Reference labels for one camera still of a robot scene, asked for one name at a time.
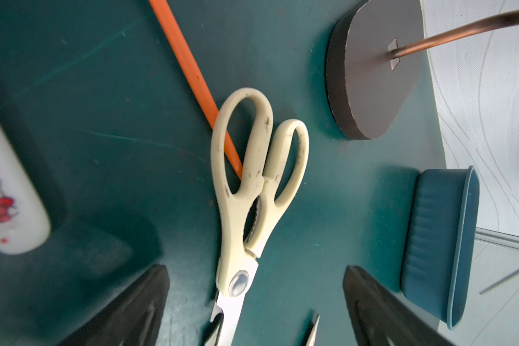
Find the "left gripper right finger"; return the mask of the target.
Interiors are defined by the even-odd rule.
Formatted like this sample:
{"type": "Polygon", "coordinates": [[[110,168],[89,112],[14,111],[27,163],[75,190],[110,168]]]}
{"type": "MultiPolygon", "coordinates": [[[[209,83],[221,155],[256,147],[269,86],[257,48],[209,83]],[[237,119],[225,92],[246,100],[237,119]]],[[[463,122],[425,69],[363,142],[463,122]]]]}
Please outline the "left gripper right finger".
{"type": "MultiPolygon", "coordinates": [[[[458,265],[402,265],[405,298],[444,321],[458,324],[458,265]]],[[[343,289],[359,345],[450,345],[361,266],[346,267],[343,289]]]]}

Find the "pink handled scissors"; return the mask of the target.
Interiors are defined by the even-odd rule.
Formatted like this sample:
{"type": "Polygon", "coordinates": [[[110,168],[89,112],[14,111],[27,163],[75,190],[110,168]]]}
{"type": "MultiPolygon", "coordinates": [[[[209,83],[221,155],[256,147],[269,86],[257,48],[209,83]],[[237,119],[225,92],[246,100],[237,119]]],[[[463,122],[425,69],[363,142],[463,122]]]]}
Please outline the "pink handled scissors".
{"type": "Polygon", "coordinates": [[[315,346],[315,342],[317,340],[317,331],[318,331],[318,326],[319,326],[319,320],[320,320],[320,315],[317,314],[314,317],[314,320],[313,320],[313,323],[311,326],[311,330],[310,330],[308,337],[306,339],[306,342],[304,344],[305,346],[315,346]]]}

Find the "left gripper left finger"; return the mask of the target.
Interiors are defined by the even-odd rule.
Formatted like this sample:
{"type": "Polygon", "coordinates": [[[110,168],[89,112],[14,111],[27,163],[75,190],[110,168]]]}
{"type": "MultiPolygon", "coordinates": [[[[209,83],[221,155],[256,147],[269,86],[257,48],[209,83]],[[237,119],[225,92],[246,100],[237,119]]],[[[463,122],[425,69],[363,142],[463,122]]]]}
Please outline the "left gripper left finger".
{"type": "Polygon", "coordinates": [[[61,345],[155,345],[164,314],[170,277],[164,265],[152,265],[61,345]]]}

